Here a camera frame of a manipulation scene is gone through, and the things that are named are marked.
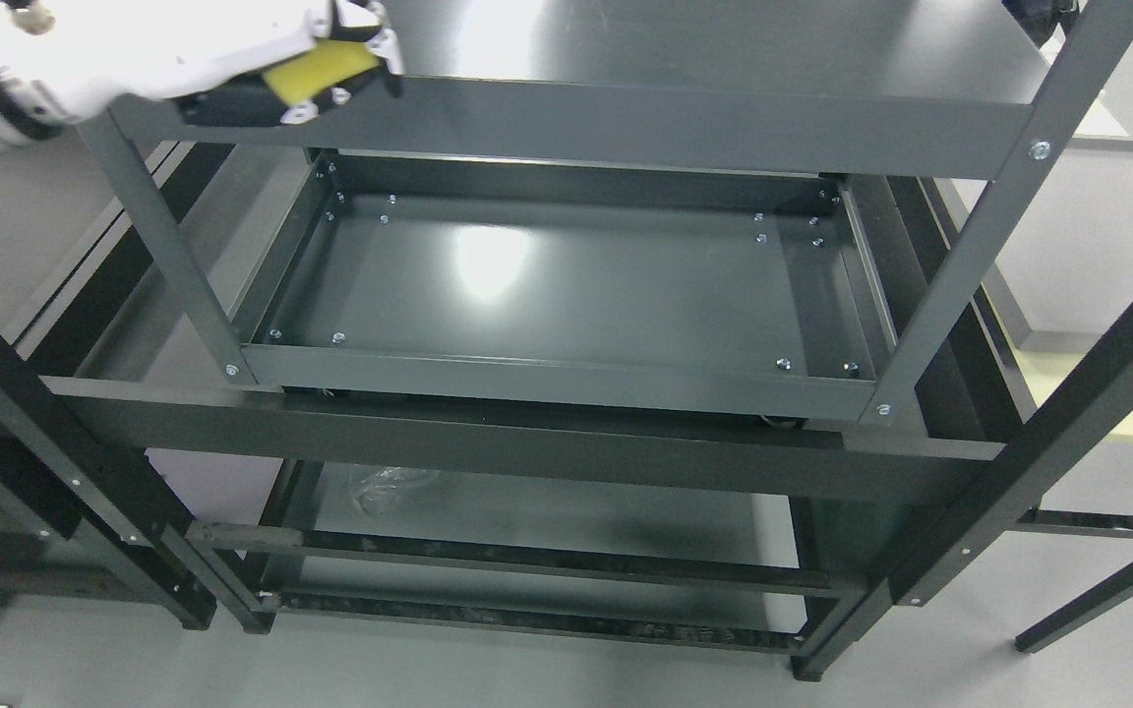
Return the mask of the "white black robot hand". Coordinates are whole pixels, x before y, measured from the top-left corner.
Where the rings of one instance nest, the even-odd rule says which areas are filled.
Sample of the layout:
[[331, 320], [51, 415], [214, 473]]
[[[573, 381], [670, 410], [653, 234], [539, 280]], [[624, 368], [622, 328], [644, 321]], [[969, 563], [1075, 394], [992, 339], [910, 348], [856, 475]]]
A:
[[[309, 123], [380, 80], [401, 91], [403, 50], [380, 1], [49, 1], [51, 28], [23, 34], [15, 71], [31, 106], [78, 123], [116, 99], [169, 102], [185, 122], [223, 127]], [[363, 43], [375, 71], [286, 106], [261, 72], [320, 40]]]

